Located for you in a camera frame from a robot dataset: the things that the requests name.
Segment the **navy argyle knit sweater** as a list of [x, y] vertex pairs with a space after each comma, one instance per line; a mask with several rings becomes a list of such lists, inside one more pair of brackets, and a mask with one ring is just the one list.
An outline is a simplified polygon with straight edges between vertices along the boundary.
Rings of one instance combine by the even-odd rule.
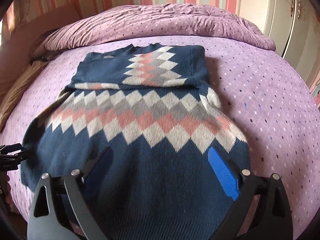
[[65, 176], [111, 155], [84, 198], [112, 239], [208, 239], [232, 205], [214, 148], [249, 168], [249, 146], [209, 85], [202, 46], [89, 53], [59, 99], [28, 127], [21, 181]]

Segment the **tan pillow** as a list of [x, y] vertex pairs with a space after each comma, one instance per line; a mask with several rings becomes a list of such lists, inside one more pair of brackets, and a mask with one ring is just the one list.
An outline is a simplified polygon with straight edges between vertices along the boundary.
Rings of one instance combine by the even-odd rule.
[[49, 61], [46, 60], [36, 60], [33, 63], [28, 64], [13, 86], [9, 89], [1, 102], [1, 131], [5, 127], [9, 116], [23, 97], [25, 91], [48, 63]]

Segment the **purple dotted bed sheet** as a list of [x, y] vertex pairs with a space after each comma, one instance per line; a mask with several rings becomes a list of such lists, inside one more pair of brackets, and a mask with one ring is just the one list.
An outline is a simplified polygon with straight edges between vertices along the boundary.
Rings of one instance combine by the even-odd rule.
[[25, 92], [7, 120], [1, 144], [22, 141], [33, 118], [56, 100], [88, 53], [154, 43], [204, 47], [210, 82], [223, 112], [244, 132], [252, 170], [260, 176], [281, 175], [293, 233], [299, 237], [319, 209], [319, 110], [304, 81], [274, 51], [199, 36], [134, 38], [66, 51]]

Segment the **purple dotted duvet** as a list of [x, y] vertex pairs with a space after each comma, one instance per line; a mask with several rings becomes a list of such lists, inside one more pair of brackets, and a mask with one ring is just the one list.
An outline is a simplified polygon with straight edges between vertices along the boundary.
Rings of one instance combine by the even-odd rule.
[[257, 48], [276, 45], [252, 22], [210, 5], [124, 5], [44, 34], [31, 50], [33, 59], [61, 51], [138, 37], [193, 35], [229, 38]]

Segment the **white ornate wardrobe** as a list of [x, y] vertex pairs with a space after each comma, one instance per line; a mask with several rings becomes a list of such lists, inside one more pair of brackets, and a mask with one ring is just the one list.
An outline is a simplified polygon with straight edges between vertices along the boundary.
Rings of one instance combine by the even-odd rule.
[[239, 15], [254, 23], [314, 89], [319, 81], [319, 14], [310, 0], [240, 0]]

